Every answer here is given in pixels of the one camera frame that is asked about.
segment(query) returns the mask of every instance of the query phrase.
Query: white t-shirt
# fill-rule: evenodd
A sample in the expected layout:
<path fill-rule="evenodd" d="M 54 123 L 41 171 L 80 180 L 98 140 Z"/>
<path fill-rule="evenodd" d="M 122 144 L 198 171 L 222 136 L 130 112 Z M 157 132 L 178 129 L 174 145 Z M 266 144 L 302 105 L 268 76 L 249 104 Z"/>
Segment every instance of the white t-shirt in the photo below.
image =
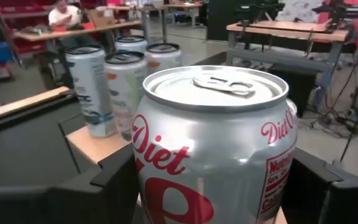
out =
<path fill-rule="evenodd" d="M 53 9 L 49 13 L 49 25 L 58 22 L 71 15 L 71 21 L 66 26 L 72 26 L 81 22 L 81 14 L 78 13 L 79 9 L 75 6 L 67 6 L 66 13 L 61 13 L 57 9 Z"/>

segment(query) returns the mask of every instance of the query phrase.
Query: can top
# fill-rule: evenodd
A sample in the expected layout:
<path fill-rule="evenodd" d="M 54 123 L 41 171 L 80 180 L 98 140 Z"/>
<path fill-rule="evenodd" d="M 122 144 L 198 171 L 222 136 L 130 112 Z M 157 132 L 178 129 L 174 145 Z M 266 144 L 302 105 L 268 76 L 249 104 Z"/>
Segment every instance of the can top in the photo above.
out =
<path fill-rule="evenodd" d="M 242 111 L 268 108 L 285 100 L 288 85 L 266 72 L 228 66 L 163 70 L 143 86 L 152 100 L 184 110 Z"/>
<path fill-rule="evenodd" d="M 67 49 L 66 54 L 72 54 L 72 55 L 90 54 L 102 49 L 103 47 L 100 45 L 77 46 Z"/>
<path fill-rule="evenodd" d="M 144 40 L 145 40 L 144 37 L 142 37 L 141 35 L 128 35 L 128 36 L 116 38 L 117 42 L 122 42 L 122 43 L 142 42 Z"/>
<path fill-rule="evenodd" d="M 180 46 L 177 44 L 152 44 L 147 46 L 146 51 L 152 52 L 152 53 L 170 53 L 180 50 Z"/>
<path fill-rule="evenodd" d="M 109 54 L 105 58 L 106 63 L 113 65 L 124 65 L 128 63 L 136 63 L 144 59 L 144 54 L 140 52 L 119 52 Z"/>

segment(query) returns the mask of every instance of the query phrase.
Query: wooden plank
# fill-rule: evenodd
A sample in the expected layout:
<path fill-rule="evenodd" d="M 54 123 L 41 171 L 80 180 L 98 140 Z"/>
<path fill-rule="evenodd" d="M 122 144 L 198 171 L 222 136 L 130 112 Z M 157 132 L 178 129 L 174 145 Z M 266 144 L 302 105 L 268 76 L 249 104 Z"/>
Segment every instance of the wooden plank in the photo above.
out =
<path fill-rule="evenodd" d="M 80 153 L 95 164 L 129 144 L 119 134 L 106 138 L 94 138 L 90 135 L 87 127 L 67 135 L 67 139 Z"/>
<path fill-rule="evenodd" d="M 0 116 L 10 113 L 10 112 L 13 112 L 13 111 L 17 111 L 23 107 L 31 106 L 31 105 L 34 105 L 41 101 L 45 101 L 50 98 L 56 97 L 59 94 L 63 93 L 64 91 L 67 91 L 67 90 L 69 90 L 69 88 L 62 86 L 62 87 L 56 88 L 54 90 L 46 91 L 45 93 L 41 93 L 41 94 L 38 94 L 35 96 L 28 97 L 23 100 L 19 100 L 19 101 L 9 103 L 4 106 L 0 106 Z"/>
<path fill-rule="evenodd" d="M 93 32 L 100 32 L 104 30 L 109 29 L 118 29 L 122 27 L 130 27 L 130 26 L 136 26 L 142 24 L 141 21 L 130 21 L 130 22 L 123 22 L 120 24 L 114 24 L 111 26 L 105 26 L 105 27 L 97 27 L 95 29 L 85 29 L 85 30 L 72 30 L 72 31 L 66 31 L 66 32 L 52 32 L 50 34 L 41 34 L 41 35 L 32 35 L 32 34 L 25 34 L 21 32 L 16 32 L 14 34 L 14 37 L 22 38 L 28 41 L 38 41 L 38 40 L 50 40 L 50 39 L 56 39 L 61 37 L 69 37 L 73 35 L 81 35 L 81 34 L 89 34 Z"/>
<path fill-rule="evenodd" d="M 264 28 L 256 28 L 256 27 L 246 27 L 244 29 L 241 26 L 237 26 L 237 24 L 238 23 L 227 25 L 226 30 L 236 31 L 236 32 L 245 31 L 245 32 L 257 33 L 257 34 L 279 35 L 279 36 L 285 36 L 290 39 L 308 40 L 310 37 L 309 32 L 292 31 L 292 30 L 278 30 L 278 29 L 264 29 Z M 343 42 L 343 41 L 345 41 L 347 34 L 348 34 L 348 31 L 346 31 L 346 30 L 336 30 L 332 34 L 313 33 L 311 35 L 311 38 Z"/>
<path fill-rule="evenodd" d="M 326 30 L 326 24 L 314 24 L 305 22 L 260 21 L 255 24 L 251 24 L 250 26 L 255 26 L 258 28 L 265 27 L 268 29 L 288 29 L 305 32 L 309 32 L 311 30 L 315 32 L 324 32 Z"/>

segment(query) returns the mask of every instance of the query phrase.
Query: diet pepsi can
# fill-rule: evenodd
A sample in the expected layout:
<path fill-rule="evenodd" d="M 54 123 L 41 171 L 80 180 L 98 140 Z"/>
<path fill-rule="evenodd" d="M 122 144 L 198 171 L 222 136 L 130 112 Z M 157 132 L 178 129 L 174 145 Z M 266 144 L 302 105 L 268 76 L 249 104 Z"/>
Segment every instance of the diet pepsi can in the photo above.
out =
<path fill-rule="evenodd" d="M 149 74 L 182 66 L 181 50 L 177 44 L 152 44 L 145 52 Z"/>
<path fill-rule="evenodd" d="M 116 38 L 117 53 L 121 52 L 140 52 L 146 51 L 147 41 L 139 35 L 128 35 Z"/>
<path fill-rule="evenodd" d="M 123 52 L 108 55 L 104 66 L 117 129 L 130 141 L 132 121 L 144 92 L 147 62 L 140 52 Z"/>
<path fill-rule="evenodd" d="M 132 125 L 142 203 L 165 223 L 273 223 L 295 149 L 288 85 L 192 66 L 148 76 Z"/>
<path fill-rule="evenodd" d="M 66 51 L 66 60 L 90 135 L 107 137 L 114 134 L 116 127 L 104 70 L 103 47 L 70 48 Z"/>

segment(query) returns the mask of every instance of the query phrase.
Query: white can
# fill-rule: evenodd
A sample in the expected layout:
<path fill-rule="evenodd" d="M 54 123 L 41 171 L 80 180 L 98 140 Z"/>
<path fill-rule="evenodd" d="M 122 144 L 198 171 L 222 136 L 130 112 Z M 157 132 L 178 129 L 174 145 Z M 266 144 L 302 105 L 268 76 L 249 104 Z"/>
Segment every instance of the white can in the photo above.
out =
<path fill-rule="evenodd" d="M 140 52 L 146 51 L 147 41 L 139 35 L 128 35 L 116 38 L 117 53 L 121 52 Z"/>
<path fill-rule="evenodd" d="M 145 52 L 149 75 L 169 68 L 181 67 L 181 50 L 177 44 L 152 44 Z"/>
<path fill-rule="evenodd" d="M 144 92 L 147 62 L 140 52 L 123 52 L 108 55 L 105 68 L 117 129 L 130 141 L 132 121 Z"/>
<path fill-rule="evenodd" d="M 99 45 L 70 48 L 66 60 L 89 133 L 107 137 L 116 132 L 104 70 L 104 50 Z"/>

